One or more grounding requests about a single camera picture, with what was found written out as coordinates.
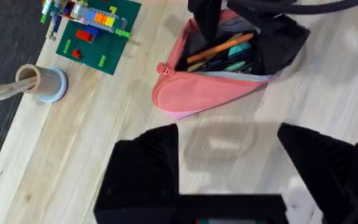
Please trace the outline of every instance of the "wooden tabletop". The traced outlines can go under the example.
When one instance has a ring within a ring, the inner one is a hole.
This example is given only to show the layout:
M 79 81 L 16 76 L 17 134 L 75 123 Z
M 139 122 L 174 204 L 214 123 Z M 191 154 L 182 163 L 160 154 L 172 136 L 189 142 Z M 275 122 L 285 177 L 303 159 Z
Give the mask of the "wooden tabletop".
M 59 38 L 45 42 L 37 65 L 63 69 L 70 86 L 54 104 L 23 96 L 0 153 L 0 223 L 95 224 L 114 143 L 175 122 L 151 91 L 156 64 L 191 14 L 186 0 L 141 2 L 114 76 L 56 55 Z M 358 141 L 358 7 L 296 19 L 311 35 L 292 66 L 265 88 L 177 122 L 181 193 L 291 191 L 299 177 L 276 137 L 283 121 Z

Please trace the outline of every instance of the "yellow lego brick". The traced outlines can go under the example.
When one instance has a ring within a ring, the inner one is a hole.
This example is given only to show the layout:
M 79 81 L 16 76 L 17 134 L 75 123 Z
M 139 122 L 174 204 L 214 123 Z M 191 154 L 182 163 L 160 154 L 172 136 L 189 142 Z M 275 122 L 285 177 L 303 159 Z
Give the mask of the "yellow lego brick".
M 117 8 L 114 6 L 110 6 L 111 14 L 115 14 L 117 12 Z
M 113 17 L 107 18 L 107 19 L 106 19 L 106 25 L 109 26 L 109 27 L 112 27 L 112 25 L 114 24 L 114 21 L 115 21 L 115 20 L 116 20 L 116 19 L 113 18 Z
M 106 21 L 104 22 L 104 25 L 107 26 L 107 25 L 109 24 L 110 18 L 111 18 L 111 17 L 109 17 L 109 16 L 106 18 Z
M 107 16 L 102 15 L 102 19 L 101 19 L 100 23 L 104 24 L 106 22 L 106 20 L 107 20 Z

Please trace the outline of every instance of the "dark carpet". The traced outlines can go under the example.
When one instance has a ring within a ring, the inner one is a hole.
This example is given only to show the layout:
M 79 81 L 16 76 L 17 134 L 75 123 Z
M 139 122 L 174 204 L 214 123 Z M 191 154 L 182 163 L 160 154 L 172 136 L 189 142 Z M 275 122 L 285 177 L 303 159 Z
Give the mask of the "dark carpet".
M 0 84 L 13 82 L 21 65 L 37 61 L 48 28 L 40 17 L 41 1 L 0 0 Z M 0 101 L 0 149 L 21 97 Z

